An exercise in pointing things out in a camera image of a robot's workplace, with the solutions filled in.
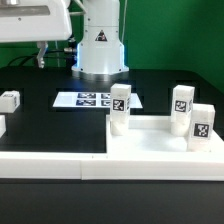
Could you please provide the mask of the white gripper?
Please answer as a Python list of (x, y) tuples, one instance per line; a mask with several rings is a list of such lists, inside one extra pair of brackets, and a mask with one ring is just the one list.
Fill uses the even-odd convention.
[(0, 0), (0, 43), (34, 42), (39, 68), (45, 65), (48, 42), (72, 33), (70, 0)]

